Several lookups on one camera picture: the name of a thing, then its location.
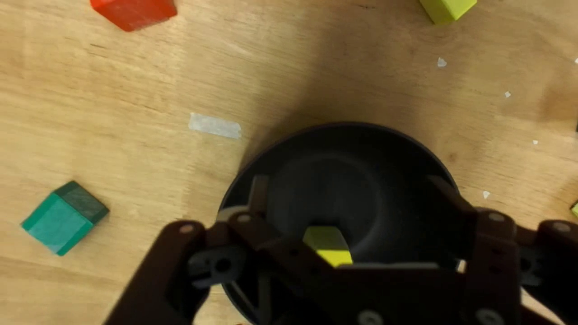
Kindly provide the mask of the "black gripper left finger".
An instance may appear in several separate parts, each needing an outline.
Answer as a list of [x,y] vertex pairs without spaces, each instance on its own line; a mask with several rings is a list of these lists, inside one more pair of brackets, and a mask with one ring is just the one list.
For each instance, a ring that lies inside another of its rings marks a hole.
[[332,267],[301,241],[281,236],[252,205],[218,213],[211,227],[177,220],[150,250],[104,325],[193,325],[215,285],[251,283],[240,297],[260,325],[323,325],[336,315],[321,279]]

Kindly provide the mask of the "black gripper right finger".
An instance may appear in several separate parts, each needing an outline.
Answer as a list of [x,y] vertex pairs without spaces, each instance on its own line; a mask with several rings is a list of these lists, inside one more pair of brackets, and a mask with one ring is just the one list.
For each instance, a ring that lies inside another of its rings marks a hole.
[[473,207],[440,176],[430,175],[428,185],[464,227],[462,325],[545,325],[543,315],[522,305],[522,292],[565,325],[578,323],[576,222],[541,220],[527,229],[502,211]]

